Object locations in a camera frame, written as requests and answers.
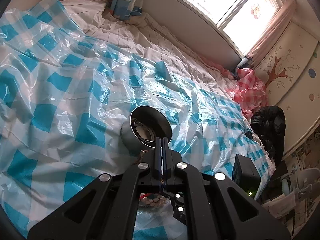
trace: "pink checkered plastic bag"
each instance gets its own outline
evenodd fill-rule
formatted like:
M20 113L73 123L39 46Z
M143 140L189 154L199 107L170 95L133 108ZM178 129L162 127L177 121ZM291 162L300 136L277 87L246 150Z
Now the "pink checkered plastic bag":
M229 91L235 102L240 104L243 115L249 120L253 113L268 104L266 87L261 79L254 75L254 69L237 69L237 88Z

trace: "bed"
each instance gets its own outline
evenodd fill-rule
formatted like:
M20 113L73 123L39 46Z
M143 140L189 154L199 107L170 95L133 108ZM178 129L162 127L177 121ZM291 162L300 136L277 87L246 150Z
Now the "bed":
M119 137L137 106L169 120L170 148L201 172L232 176L250 157L259 196L273 171L230 91L228 72L206 65L150 15L121 22L107 0L43 0L0 23L0 197L26 237L30 228L101 173L136 161ZM134 239L185 239L170 204L137 213Z

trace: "red wire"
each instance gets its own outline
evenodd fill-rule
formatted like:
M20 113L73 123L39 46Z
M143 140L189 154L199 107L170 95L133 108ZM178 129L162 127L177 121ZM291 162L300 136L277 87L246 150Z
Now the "red wire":
M151 195L151 193L144 194L139 199L143 199L144 197L147 197L147 196L150 196L150 195Z

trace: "window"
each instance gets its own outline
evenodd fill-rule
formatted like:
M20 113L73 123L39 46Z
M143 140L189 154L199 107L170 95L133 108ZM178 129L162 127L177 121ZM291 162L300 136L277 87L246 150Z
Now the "window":
M211 21L245 55L282 5L283 0L184 0Z

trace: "metal cup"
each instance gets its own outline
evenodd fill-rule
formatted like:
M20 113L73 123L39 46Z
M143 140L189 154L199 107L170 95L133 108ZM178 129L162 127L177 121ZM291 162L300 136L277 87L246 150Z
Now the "metal cup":
M170 142L172 129L166 117L157 109L138 106L122 124L120 136L131 153L139 154L141 150L155 149L157 137L167 137Z

